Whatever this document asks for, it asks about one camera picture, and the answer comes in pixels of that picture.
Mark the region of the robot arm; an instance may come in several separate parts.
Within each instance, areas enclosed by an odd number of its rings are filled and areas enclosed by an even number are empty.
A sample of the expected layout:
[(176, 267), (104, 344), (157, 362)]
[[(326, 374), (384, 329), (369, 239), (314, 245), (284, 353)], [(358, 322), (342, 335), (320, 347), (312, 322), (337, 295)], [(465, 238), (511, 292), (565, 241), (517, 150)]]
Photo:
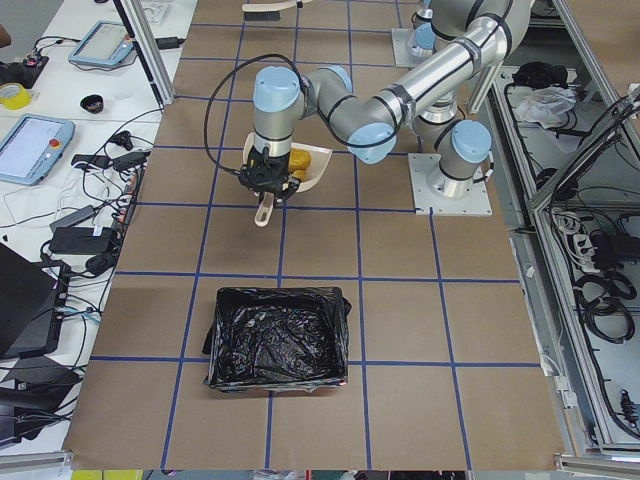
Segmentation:
[(420, 0), (412, 15), (413, 31), (407, 42), (412, 58), (423, 59), (433, 53), (435, 33), (432, 27), (433, 10), (430, 0)]
[(255, 194), (284, 201), (301, 188), (289, 170), (297, 121), (318, 115), (334, 138), (366, 164), (383, 160), (398, 131), (412, 128), (440, 156), (436, 177), (468, 184), (491, 148), (488, 130), (458, 116), (458, 87), (505, 60), (529, 26), (527, 1), (432, 1), (434, 50), (367, 100), (353, 92), (340, 66), (299, 75), (268, 66), (255, 78), (254, 138), (237, 176)]

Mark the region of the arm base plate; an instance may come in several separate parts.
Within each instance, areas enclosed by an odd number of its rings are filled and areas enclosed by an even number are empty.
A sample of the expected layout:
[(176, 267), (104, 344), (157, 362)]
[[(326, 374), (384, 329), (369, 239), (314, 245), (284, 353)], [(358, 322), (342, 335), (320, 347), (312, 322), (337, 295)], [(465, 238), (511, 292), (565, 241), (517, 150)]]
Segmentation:
[(477, 166), (467, 180), (447, 177), (439, 154), (408, 155), (414, 210), (417, 215), (490, 217), (493, 214), (484, 172)]
[(422, 63), (427, 58), (431, 57), (434, 53), (435, 44), (433, 47), (433, 53), (423, 59), (412, 58), (409, 49), (407, 46), (407, 42), (412, 33), (413, 29), (392, 29), (392, 46), (394, 51), (394, 59), (395, 66), (400, 68), (414, 68), (415, 66)]

